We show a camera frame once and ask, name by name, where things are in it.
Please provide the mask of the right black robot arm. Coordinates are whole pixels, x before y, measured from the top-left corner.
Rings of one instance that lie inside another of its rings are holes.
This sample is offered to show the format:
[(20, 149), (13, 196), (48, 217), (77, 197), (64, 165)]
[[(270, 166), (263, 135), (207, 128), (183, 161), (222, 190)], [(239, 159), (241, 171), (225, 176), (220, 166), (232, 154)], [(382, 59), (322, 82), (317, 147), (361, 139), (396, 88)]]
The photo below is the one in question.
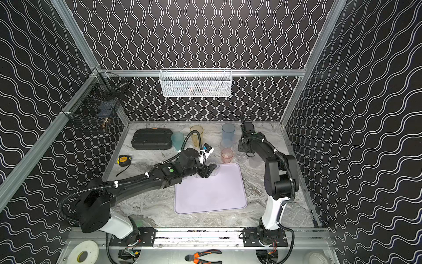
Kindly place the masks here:
[(257, 227), (258, 241), (262, 245), (281, 243), (284, 231), (281, 224), (287, 204), (295, 201), (298, 192), (298, 174), (296, 159), (277, 150), (261, 132), (256, 132), (252, 122), (241, 115), (241, 138), (238, 151), (247, 157), (259, 156), (264, 162), (264, 188), (268, 195), (266, 210)]

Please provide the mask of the clear plain glass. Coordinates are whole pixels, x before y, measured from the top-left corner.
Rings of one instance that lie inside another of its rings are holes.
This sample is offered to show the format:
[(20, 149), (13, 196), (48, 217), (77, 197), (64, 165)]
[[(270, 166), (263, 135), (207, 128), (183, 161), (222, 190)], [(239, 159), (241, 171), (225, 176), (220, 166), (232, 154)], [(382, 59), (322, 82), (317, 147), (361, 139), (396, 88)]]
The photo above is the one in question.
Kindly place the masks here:
[(215, 165), (215, 169), (218, 169), (221, 165), (221, 161), (218, 158), (211, 157), (207, 160), (207, 165)]

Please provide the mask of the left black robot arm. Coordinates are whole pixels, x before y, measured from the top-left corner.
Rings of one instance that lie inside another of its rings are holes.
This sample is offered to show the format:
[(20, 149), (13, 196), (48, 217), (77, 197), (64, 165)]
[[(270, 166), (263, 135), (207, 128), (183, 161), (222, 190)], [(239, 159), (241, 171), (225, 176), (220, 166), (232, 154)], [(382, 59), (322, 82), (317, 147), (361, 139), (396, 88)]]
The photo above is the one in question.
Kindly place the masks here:
[(83, 189), (65, 196), (58, 205), (59, 214), (77, 223), (84, 233), (105, 232), (134, 245), (140, 237), (135, 221), (112, 211), (112, 207), (134, 196), (180, 184), (186, 177), (209, 178), (216, 169), (207, 165), (214, 148), (200, 142), (199, 149), (185, 148), (173, 157), (155, 164), (149, 172), (123, 180), (93, 180)]

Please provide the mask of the lavender plastic tray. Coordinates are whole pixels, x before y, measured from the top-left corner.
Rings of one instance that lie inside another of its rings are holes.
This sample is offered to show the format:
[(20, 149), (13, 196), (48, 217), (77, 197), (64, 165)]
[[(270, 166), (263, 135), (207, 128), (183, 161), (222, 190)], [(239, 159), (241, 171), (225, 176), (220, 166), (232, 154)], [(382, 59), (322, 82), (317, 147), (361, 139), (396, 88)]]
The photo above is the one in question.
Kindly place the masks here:
[(174, 211), (181, 215), (243, 209), (247, 198), (241, 168), (222, 164), (215, 176), (186, 177), (175, 186)]

